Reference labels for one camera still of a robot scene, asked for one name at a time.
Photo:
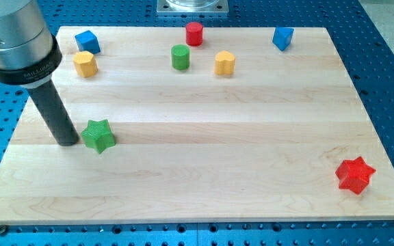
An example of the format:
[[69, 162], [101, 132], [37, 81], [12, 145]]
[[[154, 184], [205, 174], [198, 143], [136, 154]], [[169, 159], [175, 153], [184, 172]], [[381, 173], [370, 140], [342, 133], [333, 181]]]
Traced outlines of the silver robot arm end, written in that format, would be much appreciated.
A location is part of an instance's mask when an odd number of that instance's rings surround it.
[[61, 60], [36, 0], [0, 0], [0, 82], [37, 87]]

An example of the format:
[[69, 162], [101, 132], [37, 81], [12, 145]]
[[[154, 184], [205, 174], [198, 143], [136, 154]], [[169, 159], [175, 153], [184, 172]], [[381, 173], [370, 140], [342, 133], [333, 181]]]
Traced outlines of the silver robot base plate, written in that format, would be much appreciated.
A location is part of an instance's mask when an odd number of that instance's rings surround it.
[[157, 0], [158, 14], [227, 13], [228, 0]]

